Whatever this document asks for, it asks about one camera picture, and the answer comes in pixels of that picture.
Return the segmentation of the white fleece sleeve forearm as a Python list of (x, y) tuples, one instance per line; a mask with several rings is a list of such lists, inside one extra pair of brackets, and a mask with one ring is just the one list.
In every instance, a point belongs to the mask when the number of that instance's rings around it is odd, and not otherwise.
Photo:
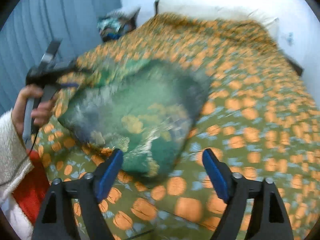
[(8, 111), (1, 116), (1, 209), (20, 239), (31, 239), (33, 225), (12, 194), (32, 169)]

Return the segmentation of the person's left hand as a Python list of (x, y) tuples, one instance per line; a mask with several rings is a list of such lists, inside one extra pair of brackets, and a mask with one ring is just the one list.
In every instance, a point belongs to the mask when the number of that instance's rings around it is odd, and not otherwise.
[(48, 123), (53, 114), (57, 97), (43, 101), (33, 109), (32, 99), (36, 100), (43, 96), (43, 89), (36, 85), (27, 85), (18, 94), (11, 116), (17, 134), (22, 138), (25, 118), (33, 120), (36, 127), (42, 127)]

